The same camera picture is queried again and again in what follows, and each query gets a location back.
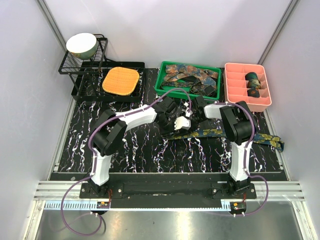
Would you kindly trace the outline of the blue yellow floral tie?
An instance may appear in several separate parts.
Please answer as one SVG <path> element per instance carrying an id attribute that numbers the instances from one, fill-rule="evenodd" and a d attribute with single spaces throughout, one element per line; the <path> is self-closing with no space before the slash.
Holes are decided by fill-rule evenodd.
<path id="1" fill-rule="evenodd" d="M 199 129 L 193 132 L 166 134 L 163 136 L 167 140 L 181 140 L 188 138 L 226 138 L 227 135 L 223 129 Z M 274 147 L 280 153 L 284 151 L 285 143 L 277 135 L 265 133 L 256 133 L 253 142 L 260 145 Z"/>

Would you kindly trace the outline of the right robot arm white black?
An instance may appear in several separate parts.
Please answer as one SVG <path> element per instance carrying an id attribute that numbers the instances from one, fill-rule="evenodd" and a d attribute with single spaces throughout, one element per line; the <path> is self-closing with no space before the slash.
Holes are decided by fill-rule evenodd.
<path id="1" fill-rule="evenodd" d="M 222 120 L 226 138 L 231 142 L 231 167 L 226 192 L 232 198 L 239 198 L 251 184 L 249 158 L 257 124 L 245 101 L 209 104 L 202 96 L 194 98 L 191 124 L 208 119 Z"/>

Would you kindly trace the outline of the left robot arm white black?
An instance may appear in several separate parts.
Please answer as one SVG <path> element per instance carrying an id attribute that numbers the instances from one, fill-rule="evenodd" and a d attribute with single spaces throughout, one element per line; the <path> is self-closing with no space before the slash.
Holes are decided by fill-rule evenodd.
<path id="1" fill-rule="evenodd" d="M 160 102 L 125 111 L 106 110 L 99 117 L 89 137 L 88 146 L 93 154 L 92 169 L 88 183 L 90 192 L 97 198 L 108 193 L 107 181 L 113 154 L 120 148 L 125 133 L 145 124 L 157 123 L 164 133 L 174 131 L 172 116 L 178 105 L 169 97 Z"/>

